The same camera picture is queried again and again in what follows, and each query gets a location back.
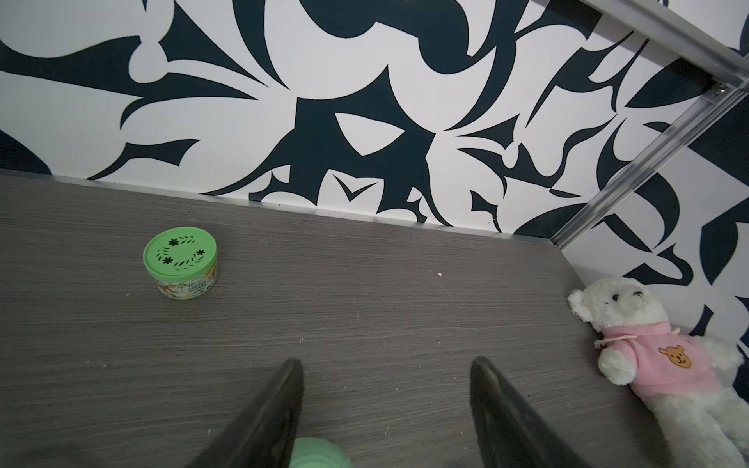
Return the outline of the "light green meat grinder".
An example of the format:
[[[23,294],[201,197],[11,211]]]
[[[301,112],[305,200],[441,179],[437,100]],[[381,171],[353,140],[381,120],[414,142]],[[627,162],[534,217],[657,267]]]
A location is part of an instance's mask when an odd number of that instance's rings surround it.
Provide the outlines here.
[[[297,438],[290,468],[352,468],[350,457],[338,445],[322,438]]]

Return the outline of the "green lidded round tin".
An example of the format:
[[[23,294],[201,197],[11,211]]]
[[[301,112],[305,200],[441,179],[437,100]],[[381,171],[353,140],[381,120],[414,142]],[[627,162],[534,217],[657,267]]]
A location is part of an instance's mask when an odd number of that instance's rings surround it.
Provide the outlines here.
[[[153,237],[142,261],[158,290],[172,300],[203,296],[218,282],[218,244],[208,231],[176,227]]]

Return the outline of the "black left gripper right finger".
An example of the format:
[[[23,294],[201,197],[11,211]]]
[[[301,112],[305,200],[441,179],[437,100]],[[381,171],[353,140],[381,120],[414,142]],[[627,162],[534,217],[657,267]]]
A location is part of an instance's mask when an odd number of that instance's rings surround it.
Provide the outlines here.
[[[486,357],[473,360],[470,407],[486,467],[586,467]]]

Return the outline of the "white teddy bear pink shirt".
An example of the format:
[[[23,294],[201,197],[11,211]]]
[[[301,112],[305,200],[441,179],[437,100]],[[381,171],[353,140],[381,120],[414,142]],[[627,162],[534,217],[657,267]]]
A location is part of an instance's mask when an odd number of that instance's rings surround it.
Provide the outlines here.
[[[684,335],[662,302],[631,278],[574,290],[568,304],[600,335],[599,371],[653,413],[676,466],[747,466],[748,404],[718,376],[744,364],[736,345]]]

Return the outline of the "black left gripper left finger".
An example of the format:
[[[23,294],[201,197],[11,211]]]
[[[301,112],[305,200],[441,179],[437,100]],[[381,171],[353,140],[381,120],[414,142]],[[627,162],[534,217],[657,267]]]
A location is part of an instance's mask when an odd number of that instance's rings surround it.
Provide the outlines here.
[[[190,467],[288,467],[304,398],[304,369],[286,360]]]

